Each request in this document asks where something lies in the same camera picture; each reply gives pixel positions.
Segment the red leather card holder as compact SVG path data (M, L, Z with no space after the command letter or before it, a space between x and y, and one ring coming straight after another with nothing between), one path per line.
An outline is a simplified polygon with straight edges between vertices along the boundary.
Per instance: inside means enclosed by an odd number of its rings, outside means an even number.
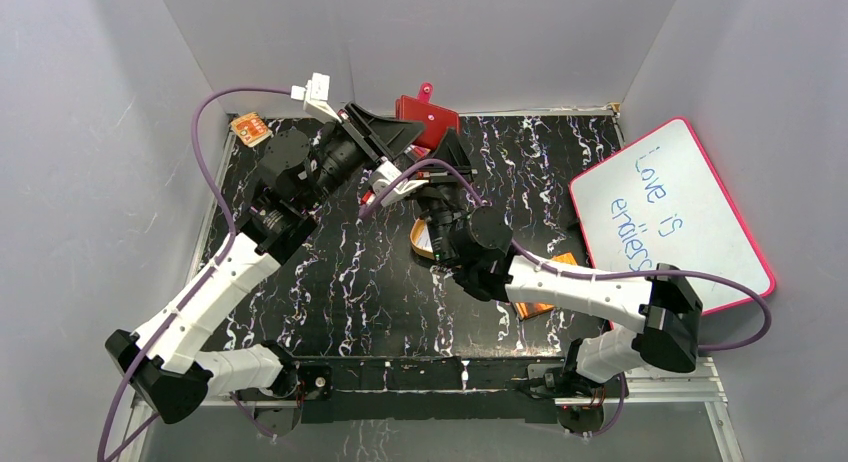
M413 142L417 147L435 150L444 135L453 129L460 130L457 112L431 103L434 87L429 82L420 85L416 96L402 95L395 102L395 117L400 120L422 122L423 132Z

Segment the yellow oval tray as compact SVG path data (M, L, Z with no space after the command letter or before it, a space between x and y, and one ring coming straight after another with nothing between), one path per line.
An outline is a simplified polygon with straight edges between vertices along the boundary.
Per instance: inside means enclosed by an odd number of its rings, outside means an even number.
M427 223L423 219L417 219L409 234L412 251L425 259L434 260L435 256L430 242Z

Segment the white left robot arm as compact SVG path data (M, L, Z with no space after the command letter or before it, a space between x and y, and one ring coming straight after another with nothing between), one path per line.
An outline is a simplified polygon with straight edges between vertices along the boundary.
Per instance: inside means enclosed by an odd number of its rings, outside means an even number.
M317 142L290 130L269 138L235 231L161 312L133 331L117 330L107 352L129 385L166 424L180 422L209 397L245 389L288 398L299 362L275 342L205 352L222 321L279 270L317 227L313 215L365 169L402 156L426 126L380 117L355 103L331 117Z

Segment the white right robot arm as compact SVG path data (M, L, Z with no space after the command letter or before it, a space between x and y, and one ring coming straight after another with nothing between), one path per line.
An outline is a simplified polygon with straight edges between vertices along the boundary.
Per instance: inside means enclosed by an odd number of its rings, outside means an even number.
M571 393L590 395L641 366L694 371L703 304L676 267L662 264L656 274L618 278L518 249L501 210L470 206L461 195L475 174L453 129L418 172L426 184L414 199L427 224L433 263L480 301L542 303L609 321L610 331L571 343L563 369Z

